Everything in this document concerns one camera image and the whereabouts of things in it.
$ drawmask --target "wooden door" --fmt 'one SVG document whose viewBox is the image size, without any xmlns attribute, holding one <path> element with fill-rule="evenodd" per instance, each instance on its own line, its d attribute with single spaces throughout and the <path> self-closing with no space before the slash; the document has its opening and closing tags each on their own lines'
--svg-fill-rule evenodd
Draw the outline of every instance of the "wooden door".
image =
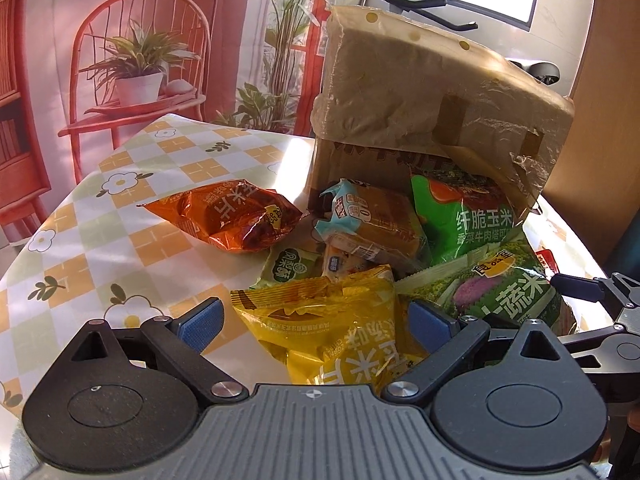
<svg viewBox="0 0 640 480">
<path fill-rule="evenodd" d="M 640 0 L 595 0 L 544 195 L 603 264 L 640 206 Z"/>
</svg>

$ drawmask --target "table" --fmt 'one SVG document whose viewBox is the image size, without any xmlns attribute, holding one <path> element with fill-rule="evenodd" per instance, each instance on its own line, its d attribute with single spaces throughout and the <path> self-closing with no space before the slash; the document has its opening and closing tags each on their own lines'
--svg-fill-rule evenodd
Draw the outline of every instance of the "table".
<svg viewBox="0 0 640 480">
<path fill-rule="evenodd" d="M 267 251 L 228 254 L 136 205 L 211 182 L 245 178 L 299 208 L 313 140 L 199 123 L 167 115 L 102 161 L 60 204 L 0 280 L 0 466 L 24 399 L 89 319 L 135 327 L 178 317 L 209 296 L 225 304 L 225 326 L 203 355 L 249 390 L 289 383 L 285 367 L 248 333 L 229 291 L 255 283 Z M 551 206 L 539 200 L 525 231 L 554 252 L 562 272 L 604 274 Z M 612 323 L 601 307 L 570 301 L 578 326 Z"/>
</svg>

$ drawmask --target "flower pattern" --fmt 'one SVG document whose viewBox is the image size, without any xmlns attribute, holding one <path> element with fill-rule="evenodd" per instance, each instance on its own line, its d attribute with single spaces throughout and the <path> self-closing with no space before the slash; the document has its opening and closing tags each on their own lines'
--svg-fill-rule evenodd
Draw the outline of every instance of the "flower pattern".
<svg viewBox="0 0 640 480">
<path fill-rule="evenodd" d="M 104 313 L 104 319 L 111 328 L 138 328 L 147 319 L 162 316 L 162 311 L 151 305 L 145 297 L 135 294 L 127 297 L 117 283 L 111 285 L 111 306 Z"/>
<path fill-rule="evenodd" d="M 166 129 L 166 130 L 158 130 L 154 136 L 158 137 L 159 139 L 166 139 L 167 137 L 173 137 L 177 132 L 175 131 L 175 128 L 171 128 L 171 129 Z"/>
<path fill-rule="evenodd" d="M 38 231 L 33 235 L 33 238 L 29 242 L 29 245 L 27 245 L 27 249 L 31 252 L 37 251 L 39 253 L 43 253 L 51 247 L 55 235 L 56 232 L 53 229 Z"/>
<path fill-rule="evenodd" d="M 280 169 L 280 163 L 279 162 L 274 162 L 273 164 L 270 164 L 267 166 L 267 170 L 271 171 L 271 173 L 275 173 L 278 174 L 278 170 Z"/>
<path fill-rule="evenodd" d="M 96 195 L 98 198 L 105 194 L 117 195 L 127 189 L 134 187 L 139 180 L 149 178 L 153 173 L 135 173 L 127 171 L 127 173 L 114 173 L 109 179 L 102 184 L 102 189 Z"/>
</svg>

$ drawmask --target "bookshelf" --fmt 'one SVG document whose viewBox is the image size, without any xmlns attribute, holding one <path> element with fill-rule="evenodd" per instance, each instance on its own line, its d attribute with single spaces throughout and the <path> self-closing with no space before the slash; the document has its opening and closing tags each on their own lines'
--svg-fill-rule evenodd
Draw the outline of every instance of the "bookshelf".
<svg viewBox="0 0 640 480">
<path fill-rule="evenodd" d="M 24 58 L 25 0 L 0 0 L 0 226 L 29 237 L 47 219 L 50 190 L 29 99 Z"/>
</svg>

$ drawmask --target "blue gripper pad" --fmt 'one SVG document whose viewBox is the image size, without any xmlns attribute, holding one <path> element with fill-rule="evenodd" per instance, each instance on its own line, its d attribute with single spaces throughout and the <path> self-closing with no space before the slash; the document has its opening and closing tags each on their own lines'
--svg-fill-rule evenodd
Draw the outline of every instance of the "blue gripper pad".
<svg viewBox="0 0 640 480">
<path fill-rule="evenodd" d="M 409 332 L 429 354 L 433 354 L 459 331 L 452 317 L 436 309 L 433 303 L 416 300 L 409 304 Z"/>
<path fill-rule="evenodd" d="M 220 333 L 225 308 L 218 298 L 209 298 L 172 321 L 171 330 L 196 352 L 202 351 Z"/>
</svg>

